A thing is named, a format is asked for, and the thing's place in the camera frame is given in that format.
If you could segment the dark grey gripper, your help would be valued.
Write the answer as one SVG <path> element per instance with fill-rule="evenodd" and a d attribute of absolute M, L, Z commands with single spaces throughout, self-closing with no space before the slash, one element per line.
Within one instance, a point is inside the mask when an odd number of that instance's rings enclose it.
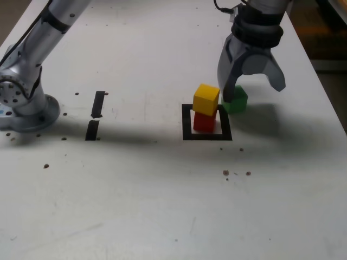
<path fill-rule="evenodd" d="M 222 48 L 217 80 L 223 101 L 234 99 L 235 84 L 241 75 L 262 74 L 277 92 L 286 87 L 284 74 L 269 48 L 260 48 L 238 40 L 230 34 Z"/>

